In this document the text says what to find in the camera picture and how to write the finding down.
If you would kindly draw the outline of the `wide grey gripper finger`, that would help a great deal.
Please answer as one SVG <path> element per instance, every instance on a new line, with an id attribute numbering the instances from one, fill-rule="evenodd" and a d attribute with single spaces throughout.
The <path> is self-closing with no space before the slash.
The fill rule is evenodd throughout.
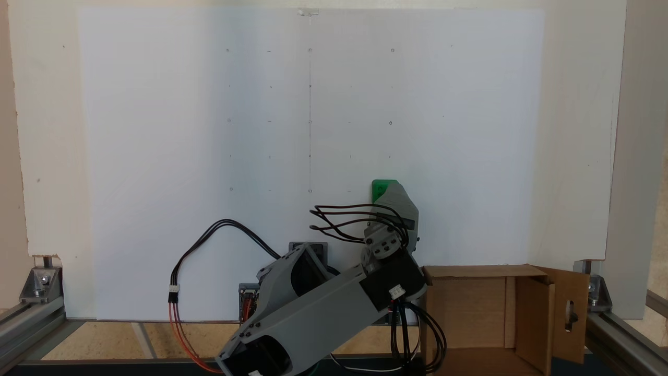
<path id="1" fill-rule="evenodd" d="M 407 220 L 418 220 L 419 211 L 399 182 L 374 182 L 373 204 L 389 207 Z"/>

